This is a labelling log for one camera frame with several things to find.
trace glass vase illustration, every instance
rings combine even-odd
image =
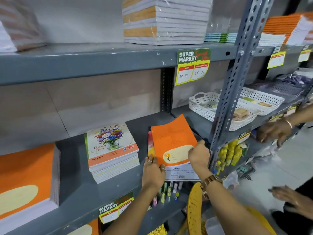
[[[119,147],[119,140],[114,140],[113,142],[108,142],[106,143],[106,148],[108,150],[114,150],[117,149]]]

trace gold watch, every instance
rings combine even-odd
[[[214,182],[214,181],[218,181],[219,183],[223,184],[223,182],[220,180],[220,178],[218,178],[217,176],[215,175],[211,175],[209,177],[207,177],[206,179],[204,179],[204,181],[201,183],[201,189],[202,189],[202,192],[203,192],[203,195],[204,197],[208,200],[209,199],[209,196],[207,195],[207,192],[206,192],[206,188],[208,186],[208,184]]]

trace person's left hand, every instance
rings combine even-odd
[[[300,214],[308,219],[313,220],[313,200],[304,196],[288,186],[273,187],[273,197],[281,201],[286,201],[294,207],[285,206],[285,210],[291,213]]]
[[[163,186],[165,176],[164,164],[159,167],[156,157],[153,158],[152,155],[146,157],[143,165],[142,188],[150,189],[155,196]]]

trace floor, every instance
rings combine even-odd
[[[272,197],[268,188],[288,185],[297,188],[313,176],[313,128],[307,124],[294,138],[288,140],[277,152],[279,158],[268,165],[259,166],[251,174],[252,181],[240,181],[233,193],[237,199],[262,213],[277,234],[285,234],[275,224],[269,210],[282,210],[284,202]]]

